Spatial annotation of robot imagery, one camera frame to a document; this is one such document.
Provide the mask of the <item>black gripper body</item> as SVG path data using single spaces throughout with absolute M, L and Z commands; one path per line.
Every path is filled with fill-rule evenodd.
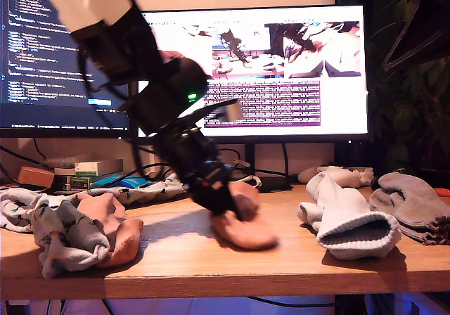
M 159 131 L 154 135 L 154 149 L 189 193 L 229 192 L 230 168 L 219 160 L 216 146 L 198 128 Z

